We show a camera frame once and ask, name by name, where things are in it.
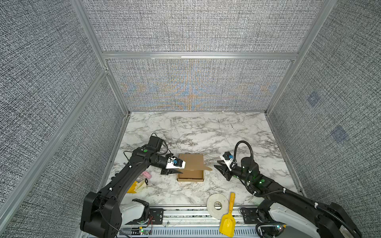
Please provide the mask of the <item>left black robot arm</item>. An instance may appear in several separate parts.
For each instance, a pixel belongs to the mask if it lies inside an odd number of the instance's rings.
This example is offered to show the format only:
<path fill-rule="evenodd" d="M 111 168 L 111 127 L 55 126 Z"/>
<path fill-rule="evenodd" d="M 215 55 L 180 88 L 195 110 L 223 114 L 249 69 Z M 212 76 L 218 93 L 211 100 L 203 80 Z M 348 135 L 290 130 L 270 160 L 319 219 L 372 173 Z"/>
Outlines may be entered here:
<path fill-rule="evenodd" d="M 160 168 L 164 174 L 180 174 L 186 162 L 172 153 L 160 153 L 166 142 L 152 135 L 148 144 L 138 147 L 125 167 L 97 193 L 85 197 L 80 221 L 80 230 L 98 238 L 114 238 L 122 234 L 120 228 L 123 213 L 120 205 L 136 179 L 150 166 Z"/>

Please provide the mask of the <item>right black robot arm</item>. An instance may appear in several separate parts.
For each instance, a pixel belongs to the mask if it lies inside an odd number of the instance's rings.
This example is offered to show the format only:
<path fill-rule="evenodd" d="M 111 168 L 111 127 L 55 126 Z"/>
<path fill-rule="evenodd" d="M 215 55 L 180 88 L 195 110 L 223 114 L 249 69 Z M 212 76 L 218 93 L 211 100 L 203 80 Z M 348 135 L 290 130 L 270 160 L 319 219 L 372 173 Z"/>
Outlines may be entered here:
<path fill-rule="evenodd" d="M 261 174 L 257 163 L 254 163 L 252 170 L 247 163 L 231 169 L 222 159 L 215 168 L 227 181 L 236 177 L 251 195 L 263 198 L 254 215 L 261 238 L 272 235 L 262 231 L 262 227 L 283 225 L 314 238 L 342 238 L 342 229 L 346 229 L 353 238 L 362 237 L 359 228 L 343 207 L 334 202 L 330 205 L 317 202 L 286 189 Z"/>

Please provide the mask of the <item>brown cardboard box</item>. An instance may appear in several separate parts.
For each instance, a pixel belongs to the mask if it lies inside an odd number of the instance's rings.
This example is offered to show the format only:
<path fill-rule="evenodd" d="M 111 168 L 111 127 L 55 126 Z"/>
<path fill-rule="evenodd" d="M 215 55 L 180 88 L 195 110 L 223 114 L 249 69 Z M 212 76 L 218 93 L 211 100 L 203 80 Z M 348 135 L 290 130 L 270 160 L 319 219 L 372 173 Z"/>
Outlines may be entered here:
<path fill-rule="evenodd" d="M 180 154 L 179 158 L 185 162 L 185 168 L 178 174 L 178 182 L 204 182 L 204 172 L 212 171 L 204 164 L 202 154 Z"/>

